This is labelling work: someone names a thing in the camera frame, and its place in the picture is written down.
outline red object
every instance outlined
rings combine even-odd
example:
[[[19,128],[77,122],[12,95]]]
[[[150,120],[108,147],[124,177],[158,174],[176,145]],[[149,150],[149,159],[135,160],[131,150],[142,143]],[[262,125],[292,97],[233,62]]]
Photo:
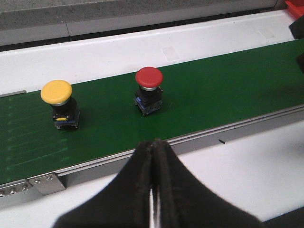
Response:
[[[154,88],[162,83],[163,75],[159,69],[147,66],[137,71],[135,79],[143,87]]]
[[[295,17],[300,18],[304,15],[304,0],[286,0],[288,11]]]

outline gray floor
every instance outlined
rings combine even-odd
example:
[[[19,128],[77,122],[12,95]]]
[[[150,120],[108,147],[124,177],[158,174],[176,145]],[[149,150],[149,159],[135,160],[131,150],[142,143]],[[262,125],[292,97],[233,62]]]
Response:
[[[273,8],[281,0],[0,0],[0,46]]]

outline white table surface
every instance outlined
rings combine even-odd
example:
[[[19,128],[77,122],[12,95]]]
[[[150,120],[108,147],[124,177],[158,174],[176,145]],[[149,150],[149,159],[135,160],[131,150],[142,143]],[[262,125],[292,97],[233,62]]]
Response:
[[[0,94],[78,83],[293,40],[284,10],[0,53]],[[180,155],[211,190],[262,221],[304,205],[304,121]],[[51,227],[114,175],[45,197],[0,199],[0,227]]]

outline black object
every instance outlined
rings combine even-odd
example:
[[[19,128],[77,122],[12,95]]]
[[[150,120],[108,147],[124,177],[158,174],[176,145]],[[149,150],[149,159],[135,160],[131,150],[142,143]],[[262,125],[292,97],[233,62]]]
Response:
[[[105,189],[61,216],[54,228],[148,228],[150,188],[162,228],[262,227],[199,182],[167,142],[156,140],[141,142]]]
[[[134,102],[141,110],[143,116],[147,116],[161,108],[162,93],[163,89],[160,87],[152,91],[146,91],[139,86],[139,89],[135,92]]]
[[[266,228],[303,228],[304,207],[263,222]]]
[[[69,98],[63,105],[51,105],[51,107],[53,108],[53,121],[57,129],[67,126],[78,128],[80,111],[74,98]]]
[[[304,73],[304,53],[299,55],[296,58],[296,61],[298,62],[298,65],[300,67],[300,69],[302,70],[302,72]]]
[[[289,29],[293,34],[295,39],[302,39],[304,38],[304,15],[298,18],[295,22],[293,22]]]

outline yellow push button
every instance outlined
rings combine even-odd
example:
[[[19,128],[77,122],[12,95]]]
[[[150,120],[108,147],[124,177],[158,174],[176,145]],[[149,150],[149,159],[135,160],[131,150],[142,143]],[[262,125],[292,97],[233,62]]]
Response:
[[[57,118],[56,120],[57,120],[57,121],[65,121],[65,120],[67,120],[67,118],[60,117],[60,118]]]
[[[51,105],[65,102],[71,94],[72,86],[64,80],[51,81],[41,90],[42,100]]]

